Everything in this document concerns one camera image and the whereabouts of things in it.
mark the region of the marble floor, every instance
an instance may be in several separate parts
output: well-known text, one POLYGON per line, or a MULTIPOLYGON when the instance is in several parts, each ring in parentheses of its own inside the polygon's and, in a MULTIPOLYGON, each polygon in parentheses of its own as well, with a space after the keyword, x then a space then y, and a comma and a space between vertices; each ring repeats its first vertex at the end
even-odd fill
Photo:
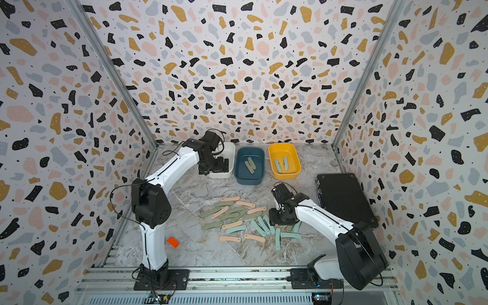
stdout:
MULTIPOLYGON (((302 239, 282 239, 281 250, 275 251, 275 236, 268 235, 265 243, 244 239, 244 233, 256 234, 249 220, 245 231, 231 233, 240 236, 241 243, 220 242, 225 235, 218 228, 201 230, 202 224, 214 222, 199 214, 209 210, 221 197, 240 196, 242 201, 252 202, 256 207, 275 207, 271 189, 276 180, 271 171, 268 145, 255 145, 265 151, 265 177, 260 185, 240 185, 234 176, 227 179, 211 179, 198 175, 198 166, 189 169, 168 194, 172 212, 165 226, 165 239, 170 236, 180 242, 177 248, 166 243, 165 250, 170 266, 265 266, 306 265, 321 254, 333 254, 335 245, 311 226, 302 223, 299 233, 302 239)), ((170 156, 161 152, 174 146, 160 147, 151 173, 164 164, 170 156)), ((339 165, 330 145, 296 145, 302 171, 296 179, 286 180, 298 192, 316 197, 315 177, 322 173, 338 173, 339 165)), ((136 267, 142 259, 142 241, 138 226, 129 222, 119 243, 114 267, 136 267)))

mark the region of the teal plastic strip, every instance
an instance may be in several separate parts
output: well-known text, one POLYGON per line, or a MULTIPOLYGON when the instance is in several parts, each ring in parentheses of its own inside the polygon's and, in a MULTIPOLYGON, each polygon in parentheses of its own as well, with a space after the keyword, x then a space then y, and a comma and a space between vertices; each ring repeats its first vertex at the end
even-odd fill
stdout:
POLYGON ((239 220, 239 218, 241 218, 241 217, 242 217, 242 216, 244 216, 245 214, 247 214, 247 210, 246 210, 246 209, 244 209, 244 210, 242 210, 241 212, 238 212, 238 213, 239 213, 239 214, 238 214, 236 217, 234 217, 234 218, 232 218, 232 219, 231 219, 231 221, 232 221, 233 223, 234 223, 234 222, 236 222, 236 221, 238 221, 238 220, 239 220))
POLYGON ((220 211, 220 208, 219 207, 215 207, 215 208, 213 208, 213 209, 211 209, 209 211, 200 213, 200 217, 202 217, 202 218, 203 217, 208 217, 208 216, 210 216, 212 214, 217 213, 218 211, 220 211))
POLYGON ((298 230, 300 229, 300 225, 302 224, 301 221, 298 221, 294 226, 293 226, 293 233, 298 233, 298 230))
POLYGON ((216 222, 216 223, 211 223, 211 224, 204 224, 202 225, 202 230, 208 230, 208 229, 213 229, 217 228, 219 226, 222 226, 224 222, 216 222))
POLYGON ((259 234, 261 234, 261 236, 266 237, 266 232, 264 232, 263 229, 261 229, 258 226, 258 224, 256 223, 256 221, 254 219, 251 220, 251 225, 256 229, 256 231, 259 232, 259 234))
POLYGON ((229 234, 229 233, 234 233, 234 232, 237 232, 237 231, 244 231, 246 228, 245 224, 243 225, 240 225, 240 226, 236 226, 236 227, 233 227, 233 228, 229 228, 227 230, 225 230, 225 233, 226 234, 229 234))
POLYGON ((226 206, 226 205, 233 206, 234 201, 221 201, 214 204, 214 206, 226 206))
POLYGON ((244 215, 243 216, 243 220, 253 219, 253 218, 256 218, 258 216, 261 216, 262 214, 263 214, 262 211, 259 211, 259 212, 256 212, 256 213, 252 213, 252 214, 247 214, 247 215, 244 215))
POLYGON ((233 207, 232 209, 226 211, 224 213, 224 215, 229 215, 229 214, 232 214, 232 213, 235 213, 235 212, 240 212, 242 210, 245 210, 245 207, 244 206, 233 207))
POLYGON ((269 224, 269 217, 267 215, 264 215, 263 216, 263 220, 268 225, 268 228, 269 228, 269 231, 271 231, 271 234, 275 234, 276 233, 276 230, 275 230, 274 226, 272 226, 272 225, 269 224))
POLYGON ((238 216, 239 216, 239 213, 231 213, 228 215, 221 215, 221 216, 219 216, 219 219, 220 220, 226 220, 226 219, 234 218, 234 217, 238 217, 238 216))
POLYGON ((280 228, 277 228, 276 234, 275 234, 275 249, 276 249, 276 251, 281 250, 280 237, 281 237, 281 230, 280 230, 280 228))
POLYGON ((263 230, 266 232, 266 235, 271 234, 269 227, 264 224, 263 218, 261 216, 258 216, 258 223, 261 226, 261 228, 263 228, 263 230))
POLYGON ((283 237, 283 238, 297 238, 297 239, 302 238, 301 234, 298 234, 298 233, 281 233, 281 237, 283 237))

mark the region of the black bracket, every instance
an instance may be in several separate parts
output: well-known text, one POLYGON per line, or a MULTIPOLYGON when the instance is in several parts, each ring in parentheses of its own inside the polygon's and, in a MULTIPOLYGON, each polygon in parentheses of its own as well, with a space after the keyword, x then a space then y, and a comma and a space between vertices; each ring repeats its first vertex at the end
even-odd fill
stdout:
POLYGON ((334 285, 334 289, 342 289, 344 287, 344 281, 338 279, 330 279, 324 281, 319 287, 312 285, 308 278, 307 268, 290 269, 290 277, 286 279, 291 282, 292 289, 331 289, 334 285))
MULTIPOLYGON (((155 283, 153 283, 154 290, 156 292, 159 291, 173 291, 175 289, 175 282, 176 282, 176 290, 186 290, 186 285, 188 284, 188 276, 190 275, 190 270, 188 269, 168 269, 168 278, 169 283, 166 287, 160 288, 157 287, 155 283)), ((151 281, 148 280, 145 276, 141 276, 141 273, 137 275, 137 280, 134 284, 134 290, 136 291, 151 291, 151 281)))

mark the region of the gray speckle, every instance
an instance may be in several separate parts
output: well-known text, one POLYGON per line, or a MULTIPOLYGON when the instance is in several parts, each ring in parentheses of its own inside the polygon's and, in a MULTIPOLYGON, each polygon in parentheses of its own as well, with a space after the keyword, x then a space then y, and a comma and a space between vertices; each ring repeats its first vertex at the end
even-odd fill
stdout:
POLYGON ((466 95, 466 82, 462 82, 454 89, 454 104, 459 103, 461 97, 466 95))
POLYGON ((437 118, 439 117, 439 115, 437 113, 429 113, 427 114, 427 122, 429 123, 433 123, 435 121, 437 121, 437 118))
POLYGON ((37 73, 32 73, 32 74, 26 73, 25 75, 28 78, 32 79, 33 81, 42 82, 42 75, 39 75, 37 73))
POLYGON ((30 290, 24 293, 24 303, 23 303, 24 305, 33 305, 35 301, 36 301, 36 295, 30 292, 30 290))
POLYGON ((59 164, 61 167, 68 162, 68 158, 57 147, 51 148, 51 154, 53 155, 53 161, 59 164))
POLYGON ((290 37, 290 40, 293 41, 297 38, 297 34, 293 33, 292 31, 288 30, 288 37, 290 37))
POLYGON ((430 44, 434 38, 439 35, 439 31, 434 31, 432 33, 428 33, 420 37, 419 41, 421 44, 430 44))
POLYGON ((431 196, 437 196, 444 192, 449 191, 449 184, 447 182, 437 182, 434 181, 426 187, 427 193, 431 196))
POLYGON ((463 44, 463 43, 465 43, 466 40, 468 39, 468 35, 469 35, 468 32, 459 34, 458 35, 458 38, 456 39, 456 44, 463 44))
POLYGON ((402 237, 407 245, 417 245, 417 242, 410 237, 410 235, 405 232, 402 233, 402 237))
POLYGON ((39 257, 39 266, 44 265, 49 261, 49 255, 42 255, 39 257))
POLYGON ((156 16, 159 13, 159 5, 157 1, 152 1, 151 5, 146 8, 146 15, 156 16))
POLYGON ((215 38, 219 39, 219 34, 217 34, 217 28, 216 28, 216 27, 215 27, 213 24, 211 24, 211 23, 209 23, 209 24, 208 24, 208 31, 209 31, 209 32, 210 32, 210 33, 211 33, 213 36, 215 36, 215 38))
POLYGON ((308 77, 311 72, 312 72, 312 68, 307 64, 304 64, 300 67, 300 73, 302 73, 303 76, 305 77, 308 77))
POLYGON ((88 96, 81 95, 78 98, 78 105, 80 107, 90 108, 93 105, 93 103, 92 103, 91 99, 88 96))
POLYGON ((454 237, 452 239, 452 241, 454 241, 456 244, 458 244, 459 246, 461 247, 466 247, 466 244, 464 243, 463 239, 462 238, 459 238, 459 237, 454 237))
POLYGON ((237 53, 237 56, 236 56, 236 61, 240 61, 243 58, 244 58, 244 54, 242 53, 241 50, 239 50, 239 53, 237 53))
POLYGON ((39 126, 39 125, 34 125, 29 129, 30 132, 37 132, 37 133, 43 133, 46 131, 46 127, 44 126, 39 126))
POLYGON ((432 265, 429 266, 428 272, 432 277, 436 277, 438 274, 437 270, 432 265))
POLYGON ((433 73, 427 74, 427 90, 432 92, 435 89, 437 83, 437 75, 433 73))
POLYGON ((61 2, 54 2, 51 4, 51 8, 53 10, 53 12, 57 13, 57 12, 60 12, 62 10, 62 6, 61 6, 61 2))
POLYGON ((335 33, 337 32, 337 29, 333 24, 329 26, 329 29, 327 30, 327 33, 332 37, 332 40, 335 40, 335 33))
POLYGON ((180 39, 180 35, 178 35, 177 33, 173 32, 171 30, 168 30, 168 32, 171 35, 171 37, 173 37, 174 40, 180 39))
POLYGON ((408 272, 405 272, 405 287, 407 288, 408 291, 410 291, 410 289, 412 289, 412 278, 410 277, 410 274, 408 272))
POLYGON ((71 51, 71 48, 69 46, 60 43, 60 48, 65 55, 73 56, 74 58, 77 58, 76 54, 73 53, 73 51, 71 51))
POLYGON ((313 38, 312 38, 312 35, 310 35, 310 32, 305 31, 305 32, 302 32, 300 35, 303 37, 303 39, 306 43, 312 43, 313 42, 313 38))
POLYGON ((473 268, 469 267, 466 274, 459 278, 459 281, 466 287, 467 290, 471 290, 474 287, 473 281, 473 268))
POLYGON ((61 69, 56 66, 51 65, 50 63, 45 63, 41 70, 46 73, 51 73, 54 76, 58 76, 61 74, 61 69))
POLYGON ((287 1, 285 3, 283 3, 280 7, 278 7, 277 9, 275 9, 274 11, 274 15, 275 16, 284 16, 286 14, 286 12, 288 11, 288 6, 290 5, 290 3, 287 1))
POLYGON ((468 181, 472 185, 476 185, 478 180, 480 179, 480 172, 476 170, 476 168, 471 168, 469 170, 468 181))
POLYGON ((5 25, 5 28, 10 32, 14 33, 15 35, 20 34, 19 27, 15 23, 11 22, 10 20, 7 20, 7 24, 5 25))
POLYGON ((405 112, 402 116, 402 126, 404 129, 410 127, 413 124, 413 115, 411 112, 405 112))
POLYGON ((29 244, 32 242, 32 238, 34 237, 34 233, 24 233, 19 238, 9 241, 7 245, 13 244, 29 244))
POLYGON ((458 138, 454 139, 449 139, 447 142, 448 145, 455 146, 455 147, 461 147, 461 144, 463 143, 464 136, 460 136, 458 138))
POLYGON ((208 68, 204 65, 199 64, 195 70, 200 73, 202 76, 208 76, 208 68))

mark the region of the terrazzo wallpaper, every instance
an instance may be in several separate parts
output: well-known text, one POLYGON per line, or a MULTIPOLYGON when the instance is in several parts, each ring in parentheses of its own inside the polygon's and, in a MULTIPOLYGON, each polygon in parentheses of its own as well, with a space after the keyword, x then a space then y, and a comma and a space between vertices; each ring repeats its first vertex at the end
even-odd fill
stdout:
POLYGON ((0 8, 0 304, 69 304, 151 147, 64 2, 0 8))
POLYGON ((338 147, 406 304, 488 304, 487 4, 407 1, 338 147))
POLYGON ((81 0, 158 142, 329 142, 392 0, 81 0))

